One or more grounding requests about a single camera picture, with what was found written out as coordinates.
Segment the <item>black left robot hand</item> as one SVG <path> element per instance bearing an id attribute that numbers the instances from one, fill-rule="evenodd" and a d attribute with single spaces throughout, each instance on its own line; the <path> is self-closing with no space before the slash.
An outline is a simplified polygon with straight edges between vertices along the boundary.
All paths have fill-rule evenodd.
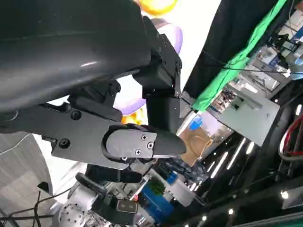
<path id="1" fill-rule="evenodd" d="M 3 0 L 0 131 L 51 142 L 52 155 L 124 170 L 127 158 L 184 154 L 182 62 L 133 0 Z M 118 78 L 143 88 L 148 125 L 122 124 Z"/>

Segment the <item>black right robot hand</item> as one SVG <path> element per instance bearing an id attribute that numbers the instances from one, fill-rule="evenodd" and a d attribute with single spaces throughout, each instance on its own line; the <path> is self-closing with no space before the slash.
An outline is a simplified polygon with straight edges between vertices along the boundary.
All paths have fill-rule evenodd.
<path id="1" fill-rule="evenodd" d="M 142 174 L 130 169 L 117 170 L 88 164 L 84 174 L 76 174 L 76 180 L 96 194 L 104 195 L 107 192 L 105 183 L 140 183 Z"/>

